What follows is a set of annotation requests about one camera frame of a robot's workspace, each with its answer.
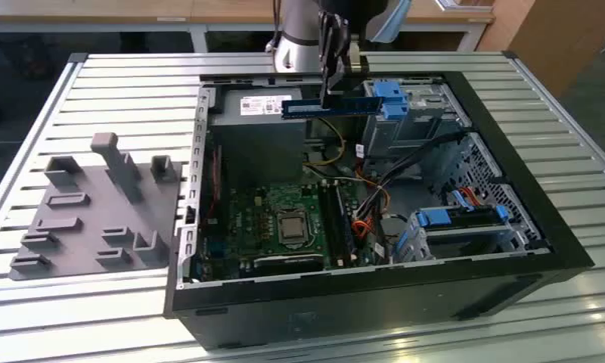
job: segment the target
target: metal rail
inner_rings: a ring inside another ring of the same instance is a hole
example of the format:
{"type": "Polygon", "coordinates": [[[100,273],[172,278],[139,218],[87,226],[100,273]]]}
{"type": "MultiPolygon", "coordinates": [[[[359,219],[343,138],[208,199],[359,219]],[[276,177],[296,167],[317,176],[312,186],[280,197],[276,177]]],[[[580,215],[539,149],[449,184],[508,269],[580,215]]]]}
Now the metal rail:
{"type": "Polygon", "coordinates": [[[596,268],[485,319],[220,352],[204,351],[181,323],[161,317],[165,269],[11,281],[9,262],[44,195],[51,155],[103,163],[89,153],[89,139],[95,130],[109,130],[137,163],[167,154],[188,175],[199,75],[273,71],[263,54],[92,55],[65,68],[0,186],[0,361],[605,361],[604,153],[527,69],[503,55],[369,58],[373,71],[465,73],[596,268]]]}

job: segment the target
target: motherboard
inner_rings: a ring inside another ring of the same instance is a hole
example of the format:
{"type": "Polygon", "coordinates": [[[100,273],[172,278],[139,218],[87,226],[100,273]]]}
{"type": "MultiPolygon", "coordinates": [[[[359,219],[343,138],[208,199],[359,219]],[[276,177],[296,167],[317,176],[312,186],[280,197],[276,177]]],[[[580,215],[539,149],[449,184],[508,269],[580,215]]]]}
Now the motherboard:
{"type": "MultiPolygon", "coordinates": [[[[299,263],[331,268],[319,188],[313,182],[231,189],[225,233],[205,241],[207,280],[247,277],[257,264],[275,274],[299,263]]],[[[337,189],[351,212],[359,204],[357,186],[345,181],[337,189]]]]}

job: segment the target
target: yellow wire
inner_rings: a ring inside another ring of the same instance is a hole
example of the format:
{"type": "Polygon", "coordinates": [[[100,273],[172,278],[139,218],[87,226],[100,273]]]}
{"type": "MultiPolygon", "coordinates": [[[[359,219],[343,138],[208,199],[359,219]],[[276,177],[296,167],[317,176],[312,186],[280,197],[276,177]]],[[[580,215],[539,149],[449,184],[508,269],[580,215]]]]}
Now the yellow wire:
{"type": "Polygon", "coordinates": [[[323,118],[319,117],[319,120],[323,121],[324,124],[328,125],[328,127],[332,129],[332,131],[336,134],[336,136],[341,139],[341,151],[339,152],[339,155],[332,160],[324,160],[324,161],[315,161],[315,162],[309,162],[309,163],[303,163],[303,165],[311,165],[311,166],[329,165],[331,163],[337,162],[341,159],[343,154],[345,153],[345,139],[343,138],[341,133],[339,132],[336,127],[333,127],[332,123],[329,123],[329,121],[327,119],[323,119],[323,118]]]}

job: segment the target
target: white label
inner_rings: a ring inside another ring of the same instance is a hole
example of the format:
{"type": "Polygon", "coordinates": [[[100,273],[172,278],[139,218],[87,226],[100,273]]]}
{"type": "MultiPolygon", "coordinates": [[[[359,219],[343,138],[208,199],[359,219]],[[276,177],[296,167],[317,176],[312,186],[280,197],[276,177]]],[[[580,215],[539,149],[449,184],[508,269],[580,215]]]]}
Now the white label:
{"type": "Polygon", "coordinates": [[[280,115],[283,113],[283,101],[291,100],[291,95],[243,97],[240,115],[280,115]]]}
{"type": "Polygon", "coordinates": [[[185,21],[185,17],[157,17],[157,21],[185,21]]]}
{"type": "Polygon", "coordinates": [[[384,246],[381,246],[380,244],[375,244],[375,252],[377,255],[380,255],[383,258],[385,258],[384,246]]]}
{"type": "Polygon", "coordinates": [[[365,157],[365,147],[361,144],[356,144],[356,157],[359,159],[365,157]]]}

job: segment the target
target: floor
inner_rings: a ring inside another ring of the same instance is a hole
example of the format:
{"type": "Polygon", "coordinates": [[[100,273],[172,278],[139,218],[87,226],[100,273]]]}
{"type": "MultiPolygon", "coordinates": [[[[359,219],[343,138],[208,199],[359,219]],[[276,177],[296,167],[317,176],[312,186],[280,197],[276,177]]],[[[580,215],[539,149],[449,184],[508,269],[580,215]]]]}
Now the floor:
{"type": "MultiPolygon", "coordinates": [[[[44,39],[51,47],[56,73],[60,73],[73,52],[120,51],[116,33],[47,35],[44,39]]],[[[189,38],[185,34],[155,33],[148,37],[148,48],[153,53],[189,52],[192,51],[189,47],[189,38]]],[[[0,106],[7,115],[5,121],[0,123],[0,141],[4,141],[0,143],[0,181],[55,81],[55,79],[24,81],[0,53],[0,106]]],[[[579,76],[579,81],[561,99],[561,103],[605,150],[605,52],[579,76]]]]}

